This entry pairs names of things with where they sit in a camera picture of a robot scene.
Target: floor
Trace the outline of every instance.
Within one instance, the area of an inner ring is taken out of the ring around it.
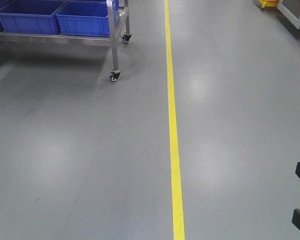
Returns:
[[[0,44],[0,240],[173,239],[164,1],[130,7],[116,83],[106,47]],[[300,239],[300,39],[251,0],[170,13],[186,239]]]

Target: caster wheel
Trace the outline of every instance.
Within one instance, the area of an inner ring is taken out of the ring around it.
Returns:
[[[111,80],[111,82],[116,82],[117,81],[117,79],[114,76],[111,76],[110,80]]]
[[[110,72],[109,78],[110,78],[111,82],[114,83],[118,80],[119,76],[120,76],[120,72],[113,71],[113,72]]]
[[[124,34],[124,35],[122,36],[122,41],[123,41],[123,43],[124,43],[124,44],[128,44],[129,41],[130,41],[131,36],[132,36],[132,34],[130,34],[130,35]]]

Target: metal cart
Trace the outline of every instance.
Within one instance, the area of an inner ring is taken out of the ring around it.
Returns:
[[[116,82],[122,72],[119,67],[118,58],[118,40],[127,44],[132,36],[130,32],[129,17],[129,0],[124,0],[124,6],[119,7],[120,20],[115,25],[114,0],[106,0],[108,16],[109,16],[109,37],[93,37],[93,36],[76,36],[76,35],[41,35],[41,34],[24,34],[24,33],[8,33],[0,32],[0,42],[30,42],[30,43],[55,43],[55,44],[78,44],[88,46],[106,46],[111,47],[113,68],[109,74],[110,80]],[[121,32],[125,25],[125,33],[121,37]]]

